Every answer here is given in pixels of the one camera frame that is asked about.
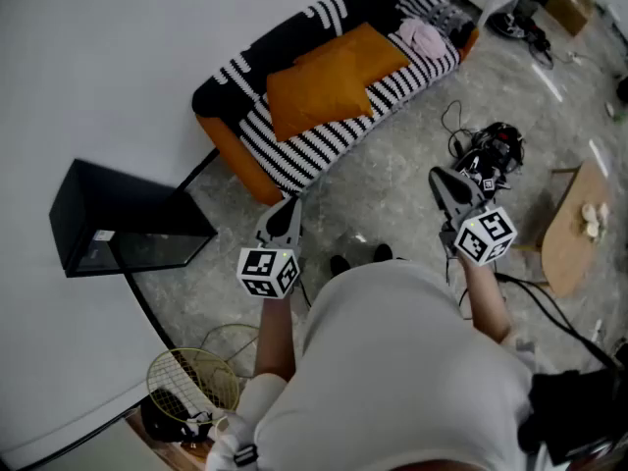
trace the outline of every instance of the black and white striped sofa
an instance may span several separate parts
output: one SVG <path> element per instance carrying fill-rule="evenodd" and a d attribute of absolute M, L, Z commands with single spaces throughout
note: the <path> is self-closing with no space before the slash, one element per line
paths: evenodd
<path fill-rule="evenodd" d="M 254 157 L 270 178 L 269 186 L 275 186 L 282 196 L 301 194 L 376 124 L 458 66 L 475 41 L 477 30 L 457 47 L 444 35 L 446 54 L 438 60 L 417 54 L 397 32 L 406 17 L 446 25 L 446 19 L 439 16 L 446 9 L 445 0 L 321 0 L 258 39 L 209 78 L 194 93 L 193 110 L 221 153 L 234 149 L 228 148 L 223 138 L 214 138 L 204 119 L 220 118 L 229 127 L 235 135 L 229 143 L 238 146 L 240 155 L 243 146 Z M 266 96 L 266 76 L 289 68 L 297 56 L 364 22 L 387 36 L 410 61 L 407 68 L 367 87 L 373 117 L 324 124 L 277 142 Z M 251 189 L 247 183 L 251 177 L 243 173 L 246 170 L 238 169 L 237 161 L 232 156 L 228 162 Z"/>

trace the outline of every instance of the sofa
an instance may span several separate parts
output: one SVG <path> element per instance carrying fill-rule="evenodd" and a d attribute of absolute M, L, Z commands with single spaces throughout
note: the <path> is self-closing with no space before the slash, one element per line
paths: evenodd
<path fill-rule="evenodd" d="M 421 56 L 401 39 L 404 18 L 439 29 L 445 55 Z M 446 34 L 450 19 L 467 20 Z M 331 122 L 277 142 L 266 95 L 268 74 L 362 23 L 387 37 L 409 66 L 376 81 L 366 92 L 372 117 Z M 258 201 L 273 205 L 303 194 L 379 122 L 451 73 L 478 37 L 471 20 L 445 0 L 321 0 L 292 16 L 233 57 L 192 97 L 192 109 L 223 159 Z"/>

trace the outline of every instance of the cardboard box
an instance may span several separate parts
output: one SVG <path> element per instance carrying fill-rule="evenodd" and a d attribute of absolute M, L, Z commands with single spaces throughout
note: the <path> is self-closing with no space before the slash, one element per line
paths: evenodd
<path fill-rule="evenodd" d="M 593 0 L 549 0 L 546 10 L 572 36 L 576 36 L 593 14 Z"/>

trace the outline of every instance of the white shirt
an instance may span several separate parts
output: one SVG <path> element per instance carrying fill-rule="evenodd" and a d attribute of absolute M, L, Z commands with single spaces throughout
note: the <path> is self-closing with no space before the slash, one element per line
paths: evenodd
<path fill-rule="evenodd" d="M 294 377 L 254 379 L 237 413 L 259 469 L 388 471 L 444 459 L 523 471 L 517 429 L 532 373 L 461 318 L 441 277 L 391 260 L 331 280 Z M 229 446 L 241 443 L 232 435 Z M 230 469 L 224 457 L 215 445 L 207 469 Z"/>

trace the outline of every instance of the pink cloth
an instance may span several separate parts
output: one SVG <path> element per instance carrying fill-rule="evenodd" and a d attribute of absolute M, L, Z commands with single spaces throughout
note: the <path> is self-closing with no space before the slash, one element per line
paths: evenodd
<path fill-rule="evenodd" d="M 404 20 L 399 28 L 399 34 L 405 43 L 422 56 L 439 59 L 445 55 L 445 43 L 439 31 L 421 20 Z"/>

